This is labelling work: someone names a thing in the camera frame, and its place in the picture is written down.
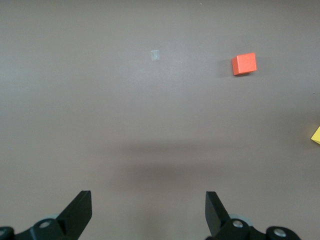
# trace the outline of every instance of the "screw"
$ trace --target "screw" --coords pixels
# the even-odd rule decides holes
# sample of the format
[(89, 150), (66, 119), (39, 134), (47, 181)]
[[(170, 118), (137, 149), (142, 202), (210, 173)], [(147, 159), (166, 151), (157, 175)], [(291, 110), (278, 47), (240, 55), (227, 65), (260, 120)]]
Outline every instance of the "screw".
[(285, 237), (287, 236), (287, 234), (285, 233), (285, 231), (283, 231), (280, 228), (276, 228), (275, 230), (273, 230), (274, 234), (279, 236), (279, 237)]
[(50, 221), (44, 221), (39, 225), (39, 228), (44, 229), (50, 225)]
[(244, 225), (242, 222), (240, 222), (239, 220), (235, 220), (233, 221), (233, 226), (235, 226), (236, 228), (242, 228)]

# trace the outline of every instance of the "orange cube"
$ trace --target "orange cube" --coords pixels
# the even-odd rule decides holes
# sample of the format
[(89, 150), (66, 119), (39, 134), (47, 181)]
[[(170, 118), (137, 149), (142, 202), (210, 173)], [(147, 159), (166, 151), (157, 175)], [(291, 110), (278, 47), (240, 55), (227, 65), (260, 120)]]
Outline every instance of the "orange cube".
[(232, 59), (233, 75), (247, 74), (257, 70), (254, 52), (238, 55)]

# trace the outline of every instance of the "yellow block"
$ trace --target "yellow block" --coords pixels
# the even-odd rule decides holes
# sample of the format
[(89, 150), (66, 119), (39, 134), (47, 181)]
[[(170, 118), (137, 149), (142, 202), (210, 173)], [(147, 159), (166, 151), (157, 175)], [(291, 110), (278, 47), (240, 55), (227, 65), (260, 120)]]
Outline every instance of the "yellow block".
[(311, 140), (315, 141), (317, 144), (320, 144), (320, 127), (317, 129), (317, 131), (315, 131), (311, 137)]

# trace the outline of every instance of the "white sticker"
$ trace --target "white sticker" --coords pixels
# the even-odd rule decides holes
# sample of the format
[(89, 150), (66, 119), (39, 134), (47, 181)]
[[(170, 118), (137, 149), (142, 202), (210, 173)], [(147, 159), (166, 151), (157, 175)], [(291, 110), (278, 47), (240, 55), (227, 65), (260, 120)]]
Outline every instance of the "white sticker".
[(151, 60), (158, 61), (160, 59), (159, 50), (152, 50), (151, 51)]

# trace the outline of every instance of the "cube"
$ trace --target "cube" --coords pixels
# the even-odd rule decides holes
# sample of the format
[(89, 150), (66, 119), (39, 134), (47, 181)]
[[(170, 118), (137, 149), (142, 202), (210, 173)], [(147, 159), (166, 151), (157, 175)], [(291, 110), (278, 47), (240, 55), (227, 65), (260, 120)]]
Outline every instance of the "cube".
[(311, 140), (315, 141), (317, 144), (320, 144), (320, 127), (317, 129), (317, 131), (315, 131), (311, 137)]
[(232, 59), (233, 75), (247, 74), (257, 70), (254, 52), (237, 55)]

